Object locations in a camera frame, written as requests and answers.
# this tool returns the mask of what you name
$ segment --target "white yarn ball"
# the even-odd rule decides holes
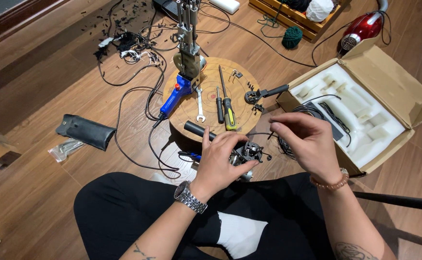
[[[312,0],[307,7],[306,17],[313,22],[321,22],[331,13],[333,6],[331,0]]]

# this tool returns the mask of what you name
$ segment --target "beaded bracelet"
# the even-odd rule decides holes
[[[318,183],[314,178],[310,178],[310,182],[314,184],[319,189],[329,189],[330,191],[336,191],[337,189],[341,188],[342,186],[347,184],[347,181],[349,180],[349,174],[347,173],[347,170],[344,168],[340,168],[341,173],[343,174],[343,178],[336,184],[333,185],[324,185]]]

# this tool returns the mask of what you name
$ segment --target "dark green yarn ball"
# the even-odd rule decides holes
[[[285,35],[282,39],[282,45],[287,49],[296,47],[302,39],[302,31],[297,26],[292,26],[286,29]]]

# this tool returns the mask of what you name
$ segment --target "black pants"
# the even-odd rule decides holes
[[[308,176],[232,183],[196,215],[173,259],[217,259],[196,246],[217,243],[218,211],[268,222],[258,249],[241,259],[334,259],[317,189]],[[84,186],[76,196],[74,214],[89,258],[119,259],[171,206],[175,189],[128,173],[105,174]]]

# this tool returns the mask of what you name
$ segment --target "cardboard box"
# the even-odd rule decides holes
[[[290,90],[338,63],[405,127],[406,130],[384,151],[360,169],[336,144],[340,167],[347,169],[349,175],[355,177],[369,174],[385,162],[412,137],[415,133],[413,128],[422,123],[422,84],[377,47],[374,44],[376,39],[362,41],[341,59],[329,60],[289,83]],[[289,91],[282,93],[277,102],[286,112],[300,105],[298,99]]]

